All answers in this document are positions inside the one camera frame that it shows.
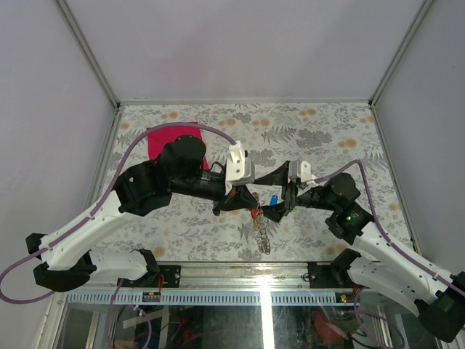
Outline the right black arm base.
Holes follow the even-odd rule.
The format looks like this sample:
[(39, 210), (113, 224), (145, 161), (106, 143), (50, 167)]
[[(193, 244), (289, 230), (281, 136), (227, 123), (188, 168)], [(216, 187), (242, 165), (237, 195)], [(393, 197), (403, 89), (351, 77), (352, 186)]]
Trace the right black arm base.
[(345, 249), (330, 263), (307, 262), (307, 272), (301, 278), (311, 289), (352, 288), (355, 283), (349, 277), (348, 270), (359, 257), (359, 252)]

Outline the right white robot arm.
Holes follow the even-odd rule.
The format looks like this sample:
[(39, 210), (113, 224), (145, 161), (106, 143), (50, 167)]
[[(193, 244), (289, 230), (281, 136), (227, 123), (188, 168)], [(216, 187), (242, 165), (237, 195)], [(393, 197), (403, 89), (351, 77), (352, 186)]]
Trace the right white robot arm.
[(381, 225), (376, 210), (362, 208), (351, 174), (344, 165), (317, 178), (306, 161), (287, 161), (257, 185), (280, 186), (282, 202), (264, 208), (281, 221), (296, 206), (331, 212), (330, 232), (349, 244), (332, 262), (331, 278), (338, 286), (367, 286), (413, 313), (437, 339), (451, 343), (464, 330), (464, 273), (452, 274), (419, 255)]

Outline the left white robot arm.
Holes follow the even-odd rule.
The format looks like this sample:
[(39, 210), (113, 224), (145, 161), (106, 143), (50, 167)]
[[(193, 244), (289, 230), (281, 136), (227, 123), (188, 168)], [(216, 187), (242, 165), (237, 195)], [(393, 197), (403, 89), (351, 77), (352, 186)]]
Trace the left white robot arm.
[(168, 206), (173, 194), (213, 201), (213, 213), (253, 209), (256, 199), (246, 187), (254, 181), (254, 163), (240, 143), (229, 147), (219, 172), (203, 165), (204, 142), (182, 135), (165, 144), (153, 160), (129, 167), (103, 196), (66, 226), (49, 235), (33, 233), (28, 251), (40, 249), (33, 270), (37, 285), (68, 292), (89, 281), (125, 287), (156, 286), (160, 268), (149, 249), (106, 253), (95, 247), (113, 231)]

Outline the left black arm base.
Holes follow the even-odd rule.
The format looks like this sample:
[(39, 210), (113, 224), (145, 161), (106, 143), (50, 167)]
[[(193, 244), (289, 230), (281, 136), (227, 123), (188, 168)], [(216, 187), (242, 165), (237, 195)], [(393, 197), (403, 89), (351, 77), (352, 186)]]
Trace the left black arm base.
[(160, 265), (155, 276), (149, 278), (147, 287), (156, 289), (177, 289), (181, 281), (180, 265)]

